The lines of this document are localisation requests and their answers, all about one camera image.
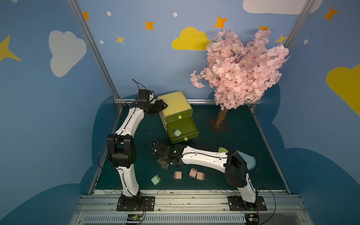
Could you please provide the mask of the yellow-green drawer cabinet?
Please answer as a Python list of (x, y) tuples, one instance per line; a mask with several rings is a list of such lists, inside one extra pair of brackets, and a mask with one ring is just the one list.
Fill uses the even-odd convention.
[(162, 124), (167, 132), (167, 123), (165, 122), (165, 117), (168, 114), (192, 109), (192, 107), (182, 91), (177, 91), (157, 97), (157, 100), (160, 99), (164, 100), (164, 102), (168, 104), (168, 107), (159, 113)]

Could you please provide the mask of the green plug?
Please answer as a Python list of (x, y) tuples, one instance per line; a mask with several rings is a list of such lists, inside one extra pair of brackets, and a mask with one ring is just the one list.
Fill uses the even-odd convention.
[(174, 134), (176, 137), (180, 137), (181, 134), (182, 134), (182, 132), (181, 132), (180, 130), (178, 130), (178, 129), (175, 129), (175, 130), (173, 131), (173, 134)]
[(161, 182), (161, 175), (155, 175), (151, 178), (151, 182), (154, 186), (158, 185)]

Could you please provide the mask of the green drawer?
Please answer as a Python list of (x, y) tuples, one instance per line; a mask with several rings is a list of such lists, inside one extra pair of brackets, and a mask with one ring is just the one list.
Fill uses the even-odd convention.
[(174, 122), (180, 119), (184, 119), (187, 117), (192, 116), (193, 114), (193, 109), (189, 109), (189, 110), (185, 110), (185, 111), (181, 111), (181, 112), (177, 112), (177, 113), (173, 113), (173, 114), (168, 114), (165, 117), (165, 122), (166, 123), (170, 123), (170, 122)]
[[(199, 131), (194, 123), (192, 116), (167, 123), (166, 129), (172, 144), (188, 141), (189, 139), (195, 138), (199, 135)], [(182, 132), (180, 137), (176, 137), (173, 134), (175, 129), (178, 129)]]

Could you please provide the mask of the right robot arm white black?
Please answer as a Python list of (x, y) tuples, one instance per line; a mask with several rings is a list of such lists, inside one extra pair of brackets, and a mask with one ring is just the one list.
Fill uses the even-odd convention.
[(236, 187), (244, 202), (255, 203), (257, 191), (252, 185), (246, 161), (238, 151), (212, 152), (195, 149), (184, 144), (173, 147), (161, 142), (152, 144), (153, 154), (162, 160), (164, 169), (169, 165), (197, 165), (212, 168), (225, 174), (229, 185)]

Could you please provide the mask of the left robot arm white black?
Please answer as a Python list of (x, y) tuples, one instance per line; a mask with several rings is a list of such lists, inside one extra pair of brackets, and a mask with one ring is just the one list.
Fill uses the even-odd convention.
[(139, 184), (134, 169), (137, 159), (134, 141), (136, 130), (146, 114), (154, 115), (167, 107), (168, 105), (163, 100), (132, 103), (121, 127), (114, 134), (107, 136), (106, 147), (109, 161), (120, 175), (124, 197), (135, 198), (139, 194)]

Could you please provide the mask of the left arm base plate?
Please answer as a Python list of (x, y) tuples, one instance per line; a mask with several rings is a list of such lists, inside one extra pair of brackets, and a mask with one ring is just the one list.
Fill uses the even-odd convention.
[(153, 212), (155, 207), (154, 196), (121, 196), (118, 200), (117, 212)]

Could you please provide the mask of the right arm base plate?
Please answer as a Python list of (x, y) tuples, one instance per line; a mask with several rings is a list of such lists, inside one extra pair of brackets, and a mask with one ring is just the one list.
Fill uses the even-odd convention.
[(230, 211), (267, 211), (267, 206), (262, 196), (257, 196), (255, 203), (246, 202), (241, 196), (229, 196), (228, 204)]

